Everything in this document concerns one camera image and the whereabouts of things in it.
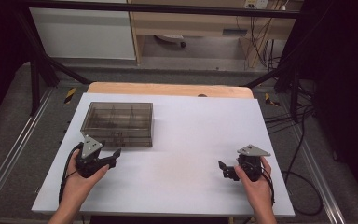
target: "table surface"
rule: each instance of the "table surface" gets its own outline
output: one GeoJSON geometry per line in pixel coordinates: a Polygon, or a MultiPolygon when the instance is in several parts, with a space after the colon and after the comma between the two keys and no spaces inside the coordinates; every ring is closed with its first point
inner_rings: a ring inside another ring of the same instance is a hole
{"type": "MultiPolygon", "coordinates": [[[[101,86],[120,85],[128,86],[125,94],[116,93],[117,88],[109,89],[109,94],[85,93],[82,96],[33,211],[51,214],[57,209],[66,158],[73,146],[83,139],[79,130],[90,102],[98,101],[153,103],[153,147],[123,148],[117,167],[109,170],[94,187],[81,212],[122,216],[250,216],[253,210],[241,182],[225,179],[217,161],[233,165],[238,157],[236,150],[253,144],[271,153],[267,159],[273,170],[275,215],[294,215],[258,102],[251,99],[252,94],[245,98],[178,96],[178,92],[173,92],[174,96],[159,95],[157,86],[165,91],[181,86],[126,83],[95,83],[89,87],[89,92],[100,91],[98,87],[101,86]]],[[[182,86],[184,89],[193,87],[198,89],[195,95],[211,94],[202,86],[182,86]]],[[[105,148],[100,158],[112,153],[112,149],[105,148]]]]}

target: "floor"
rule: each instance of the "floor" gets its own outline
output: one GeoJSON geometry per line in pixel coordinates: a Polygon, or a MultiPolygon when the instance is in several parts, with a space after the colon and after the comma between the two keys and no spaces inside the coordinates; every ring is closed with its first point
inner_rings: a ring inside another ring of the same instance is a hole
{"type": "MultiPolygon", "coordinates": [[[[167,43],[148,36],[145,41],[143,63],[141,65],[111,64],[109,62],[89,63],[81,66],[72,61],[73,69],[80,75],[98,81],[116,82],[154,82],[175,84],[205,84],[238,86],[265,74],[268,70],[262,66],[249,68],[241,52],[237,38],[186,37],[187,47],[167,43]]],[[[29,66],[24,65],[17,73],[4,102],[0,107],[0,166],[12,154],[22,128],[27,124],[31,110],[29,66]]],[[[64,74],[59,74],[61,84],[50,90],[48,104],[34,126],[29,139],[23,144],[21,153],[14,155],[17,161],[10,168],[5,184],[0,189],[0,223],[40,223],[49,216],[35,214],[30,209],[54,160],[60,141],[65,135],[81,93],[87,86],[75,83],[64,74]],[[76,94],[71,103],[63,100],[69,88],[76,86],[76,94]]],[[[277,94],[273,90],[275,80],[269,80],[254,88],[255,98],[259,100],[265,120],[285,115],[288,94],[277,94]],[[270,102],[266,103],[266,93],[270,102]]],[[[302,81],[309,90],[313,84],[302,81]]],[[[307,97],[300,97],[302,105],[308,105],[307,97]]],[[[298,145],[298,124],[291,122],[267,123],[270,140],[277,155],[281,170],[287,170],[298,145]]],[[[334,161],[333,152],[324,137],[318,123],[317,114],[308,116],[304,122],[305,142],[302,146],[310,148],[315,160],[322,169],[327,186],[332,191],[335,202],[342,213],[344,222],[358,223],[358,186],[344,163],[334,161]]],[[[306,163],[306,154],[300,152],[296,157],[293,171],[301,174],[312,183],[312,170],[306,163]]],[[[316,191],[306,181],[295,176],[290,177],[288,190],[296,209],[295,217],[280,218],[280,223],[334,223],[328,216],[328,209],[308,216],[320,205],[316,191]]],[[[242,223],[237,218],[235,223],[242,223]]]]}

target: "hand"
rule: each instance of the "hand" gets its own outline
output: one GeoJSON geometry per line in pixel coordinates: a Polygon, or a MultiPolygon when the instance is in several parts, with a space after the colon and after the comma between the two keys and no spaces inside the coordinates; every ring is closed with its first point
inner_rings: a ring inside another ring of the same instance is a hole
{"type": "Polygon", "coordinates": [[[66,171],[66,185],[63,190],[62,200],[57,212],[51,218],[49,223],[71,223],[76,213],[80,210],[81,205],[86,201],[91,189],[103,178],[109,169],[109,165],[105,165],[89,178],[81,176],[75,168],[76,156],[79,149],[72,154],[71,160],[66,171]]]}
{"type": "MultiPolygon", "coordinates": [[[[267,160],[264,157],[261,157],[260,160],[265,169],[264,174],[266,176],[271,175],[271,167],[267,160]]],[[[234,169],[245,188],[249,204],[255,211],[258,223],[276,223],[272,212],[271,191],[266,178],[260,176],[257,181],[252,182],[239,165],[235,166],[234,169]]]]}

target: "finger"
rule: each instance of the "finger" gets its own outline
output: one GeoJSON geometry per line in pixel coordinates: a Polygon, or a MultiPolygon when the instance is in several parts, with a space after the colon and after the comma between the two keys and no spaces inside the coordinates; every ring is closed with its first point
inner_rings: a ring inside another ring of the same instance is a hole
{"type": "Polygon", "coordinates": [[[71,160],[69,160],[68,169],[66,171],[67,174],[71,174],[76,170],[76,157],[79,151],[79,149],[76,149],[74,153],[72,153],[71,160]]]}
{"type": "Polygon", "coordinates": [[[234,166],[235,173],[240,178],[242,184],[246,187],[248,186],[252,181],[249,179],[249,176],[242,170],[242,168],[239,165],[234,166]]]}
{"type": "Polygon", "coordinates": [[[95,174],[90,176],[88,180],[95,185],[100,179],[103,178],[103,176],[106,174],[107,170],[109,169],[109,165],[103,166],[101,169],[99,169],[95,174]]]}
{"type": "Polygon", "coordinates": [[[268,172],[269,175],[271,175],[271,166],[267,162],[266,158],[260,157],[261,163],[263,163],[264,169],[268,172]]]}

